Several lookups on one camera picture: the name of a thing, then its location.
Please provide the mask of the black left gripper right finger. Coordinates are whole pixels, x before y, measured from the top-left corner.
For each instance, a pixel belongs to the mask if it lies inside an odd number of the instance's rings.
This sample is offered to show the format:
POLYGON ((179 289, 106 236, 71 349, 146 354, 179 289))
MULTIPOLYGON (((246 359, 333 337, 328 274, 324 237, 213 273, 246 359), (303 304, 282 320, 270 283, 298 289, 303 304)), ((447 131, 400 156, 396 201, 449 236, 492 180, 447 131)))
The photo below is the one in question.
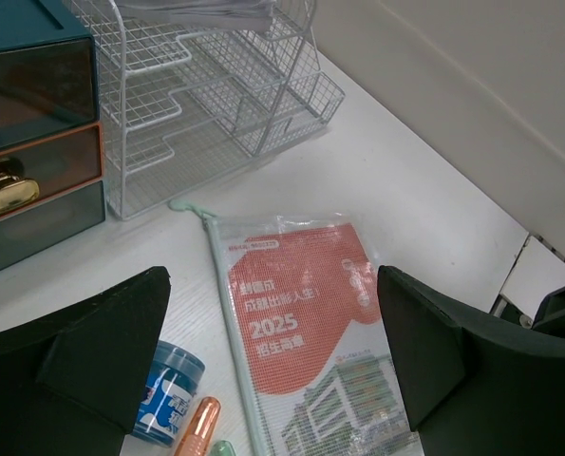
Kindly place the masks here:
POLYGON ((565 339, 383 266, 377 293, 411 430, 427 455, 565 455, 565 339))

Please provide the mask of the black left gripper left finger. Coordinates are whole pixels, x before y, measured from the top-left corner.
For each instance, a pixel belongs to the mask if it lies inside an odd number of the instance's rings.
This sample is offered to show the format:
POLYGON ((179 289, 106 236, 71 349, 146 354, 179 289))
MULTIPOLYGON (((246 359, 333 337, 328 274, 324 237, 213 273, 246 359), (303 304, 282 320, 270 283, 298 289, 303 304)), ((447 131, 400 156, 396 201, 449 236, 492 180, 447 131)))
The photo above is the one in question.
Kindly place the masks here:
POLYGON ((0 455, 117 455, 171 291, 163 266, 0 332, 0 455))

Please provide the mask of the blue round plastic jar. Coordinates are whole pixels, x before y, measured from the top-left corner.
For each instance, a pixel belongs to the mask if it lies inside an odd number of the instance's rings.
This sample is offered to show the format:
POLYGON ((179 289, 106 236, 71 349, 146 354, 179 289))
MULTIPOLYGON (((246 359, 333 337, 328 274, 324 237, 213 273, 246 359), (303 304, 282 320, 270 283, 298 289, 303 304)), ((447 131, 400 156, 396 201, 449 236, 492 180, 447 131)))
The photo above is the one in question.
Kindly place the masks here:
POLYGON ((204 372, 205 365, 199 358, 160 340, 131 435, 153 445, 171 447, 204 372))

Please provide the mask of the grey Canon setup guide booklet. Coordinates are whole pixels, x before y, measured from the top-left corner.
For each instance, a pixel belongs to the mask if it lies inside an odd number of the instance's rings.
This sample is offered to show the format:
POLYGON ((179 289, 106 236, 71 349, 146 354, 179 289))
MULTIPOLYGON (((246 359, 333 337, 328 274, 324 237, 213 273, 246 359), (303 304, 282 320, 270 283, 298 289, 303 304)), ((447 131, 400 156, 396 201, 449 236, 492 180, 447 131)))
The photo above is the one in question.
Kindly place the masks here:
POLYGON ((267 31, 274 1, 116 1, 122 16, 203 28, 267 31))

